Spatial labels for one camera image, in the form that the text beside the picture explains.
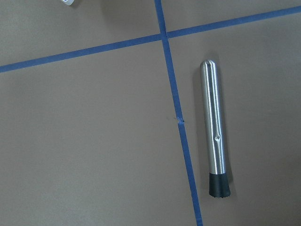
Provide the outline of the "steel muddler black tip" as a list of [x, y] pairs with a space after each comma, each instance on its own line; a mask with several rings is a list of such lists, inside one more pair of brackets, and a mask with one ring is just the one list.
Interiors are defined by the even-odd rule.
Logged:
[[225, 198], [230, 196], [230, 187], [226, 172], [217, 66], [213, 60], [201, 63], [200, 77], [208, 150], [209, 194], [214, 198]]

